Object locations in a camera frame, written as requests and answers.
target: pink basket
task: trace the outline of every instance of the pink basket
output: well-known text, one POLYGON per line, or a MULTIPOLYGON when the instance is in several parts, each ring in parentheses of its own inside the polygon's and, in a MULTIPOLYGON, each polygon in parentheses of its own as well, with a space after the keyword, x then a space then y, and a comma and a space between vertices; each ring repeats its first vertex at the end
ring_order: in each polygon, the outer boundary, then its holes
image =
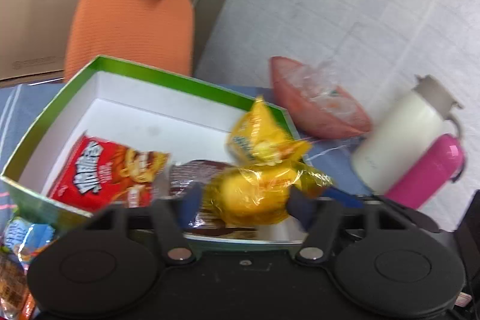
POLYGON ((344 139, 370 132, 371 121, 362 106, 343 88, 336 91, 356 103, 356 112, 351 124, 335 117, 318 105, 304 98, 298 88, 292 86, 284 75, 295 71, 303 64, 286 57, 274 56, 270 59, 272 83, 277 103, 287 109, 297 127, 320 139, 344 139))

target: magenta water bottle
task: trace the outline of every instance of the magenta water bottle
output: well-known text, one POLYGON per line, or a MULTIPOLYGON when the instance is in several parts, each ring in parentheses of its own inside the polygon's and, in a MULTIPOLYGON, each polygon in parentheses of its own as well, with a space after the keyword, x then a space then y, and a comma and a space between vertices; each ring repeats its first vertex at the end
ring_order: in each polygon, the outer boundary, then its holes
POLYGON ((445 182, 456 182, 464 167, 465 154, 459 139, 448 133, 441 135, 385 197, 418 209, 445 182))

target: white thermos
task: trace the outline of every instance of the white thermos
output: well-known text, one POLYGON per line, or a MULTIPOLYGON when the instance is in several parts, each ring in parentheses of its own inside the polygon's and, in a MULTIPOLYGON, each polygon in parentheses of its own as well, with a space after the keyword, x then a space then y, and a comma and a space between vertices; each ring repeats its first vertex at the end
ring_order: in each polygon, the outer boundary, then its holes
POLYGON ((441 135, 443 121, 452 121, 461 134, 450 110, 462 107, 432 76, 417 79, 351 156, 354 171, 375 194, 386 193, 402 178, 441 135))

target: paper bag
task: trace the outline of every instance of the paper bag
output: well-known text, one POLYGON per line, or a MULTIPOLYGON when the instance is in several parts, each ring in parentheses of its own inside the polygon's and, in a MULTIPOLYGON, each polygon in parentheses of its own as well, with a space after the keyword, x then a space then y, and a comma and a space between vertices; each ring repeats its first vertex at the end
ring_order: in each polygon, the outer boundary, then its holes
POLYGON ((0 85, 63 70, 77 2, 0 0, 0 85))

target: table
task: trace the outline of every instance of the table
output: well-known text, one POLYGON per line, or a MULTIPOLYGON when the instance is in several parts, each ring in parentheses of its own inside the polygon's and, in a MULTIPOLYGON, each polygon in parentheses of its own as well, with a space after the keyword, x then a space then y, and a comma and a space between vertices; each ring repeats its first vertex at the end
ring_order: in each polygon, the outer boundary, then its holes
MULTIPOLYGON (((61 83, 45 83, 0 88, 0 167, 3 168, 28 127, 62 87, 61 83)), ((275 102, 273 91, 269 88, 224 87, 252 97, 263 95, 268 102, 275 102)), ((359 201, 344 193, 370 194, 368 188, 361 183, 350 167, 350 151, 357 145, 358 139, 309 139, 313 143, 313 148, 308 153, 311 164, 332 176, 336 181, 335 186, 343 191, 329 189, 325 195, 336 198, 347 206, 359 207, 359 201)), ((13 202, 4 183, 0 182, 0 232, 3 231, 13 211, 13 202)))

